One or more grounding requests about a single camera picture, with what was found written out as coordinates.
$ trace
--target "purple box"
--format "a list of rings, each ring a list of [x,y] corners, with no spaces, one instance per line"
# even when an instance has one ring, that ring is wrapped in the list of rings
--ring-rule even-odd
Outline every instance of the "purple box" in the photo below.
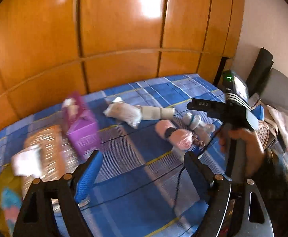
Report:
[[[83,159],[89,150],[99,148],[97,120],[77,92],[64,100],[62,111],[64,131],[77,155]]]

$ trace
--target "plastic bag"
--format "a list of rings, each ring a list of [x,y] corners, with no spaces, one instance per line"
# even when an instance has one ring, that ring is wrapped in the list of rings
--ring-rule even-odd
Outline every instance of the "plastic bag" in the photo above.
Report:
[[[139,108],[124,103],[120,97],[117,97],[103,112],[107,117],[112,117],[125,121],[129,126],[137,128],[142,120],[142,113]]]
[[[14,175],[41,177],[40,146],[33,145],[18,152],[11,158],[11,164]]]

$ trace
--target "blue fabric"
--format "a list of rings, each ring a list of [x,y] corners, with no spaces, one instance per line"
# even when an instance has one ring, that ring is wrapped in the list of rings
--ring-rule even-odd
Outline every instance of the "blue fabric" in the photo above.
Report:
[[[224,94],[197,74],[175,75],[138,81],[84,96],[99,122],[103,163],[90,190],[91,201],[81,209],[95,236],[191,236],[200,224],[207,204],[201,201],[187,172],[181,175],[175,214],[172,213],[177,176],[182,162],[171,152],[168,141],[154,130],[157,120],[142,121],[137,129],[103,111],[120,96],[132,105],[175,108],[174,125],[187,128],[182,117],[194,97],[224,101]],[[0,172],[4,164],[23,148],[25,139],[35,131],[61,123],[57,104],[26,117],[0,131]],[[220,122],[198,114],[216,127]],[[215,140],[202,156],[214,173],[224,173],[224,156]],[[56,222],[68,236],[61,213]]]
[[[263,106],[258,105],[251,112],[256,116],[256,118],[258,120],[264,120],[265,119]]]

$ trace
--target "blue gripper pad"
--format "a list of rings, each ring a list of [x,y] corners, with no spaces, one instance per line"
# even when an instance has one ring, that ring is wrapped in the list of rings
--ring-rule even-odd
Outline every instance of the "blue gripper pad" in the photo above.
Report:
[[[102,152],[94,152],[97,152],[97,154],[95,156],[92,156],[93,154],[91,154],[89,159],[86,161],[86,168],[76,184],[74,199],[77,203],[80,203],[83,199],[86,199],[102,166]]]
[[[265,119],[263,106],[258,105],[251,112],[252,112],[252,114],[254,114],[256,116],[256,118],[258,120],[264,120]]]

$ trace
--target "black cable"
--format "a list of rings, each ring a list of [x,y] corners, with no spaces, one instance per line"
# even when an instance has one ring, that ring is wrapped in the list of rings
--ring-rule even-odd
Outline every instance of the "black cable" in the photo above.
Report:
[[[219,132],[221,132],[222,128],[224,126],[224,123],[220,126],[220,128],[214,133],[214,135],[212,136],[212,138],[210,139],[209,143],[207,145],[205,145],[201,152],[200,152],[200,155],[202,155],[203,153],[205,153],[205,151],[208,149],[208,147],[210,146],[211,142],[214,140],[214,138],[218,135]],[[179,183],[180,183],[180,176],[182,174],[182,172],[184,171],[185,167],[183,167],[180,172],[179,172],[179,175],[178,175],[178,179],[177,179],[177,186],[176,186],[176,195],[174,197],[174,206],[172,207],[172,212],[175,214],[174,212],[174,209],[176,207],[176,204],[177,204],[177,199],[178,199],[178,194],[179,194]]]
[[[183,167],[178,175],[178,179],[177,179],[177,187],[176,187],[176,196],[174,197],[174,206],[172,207],[172,213],[174,213],[174,208],[176,207],[177,204],[177,199],[178,199],[178,194],[179,194],[179,183],[180,183],[180,176],[182,174],[182,172],[184,171],[185,167]]]

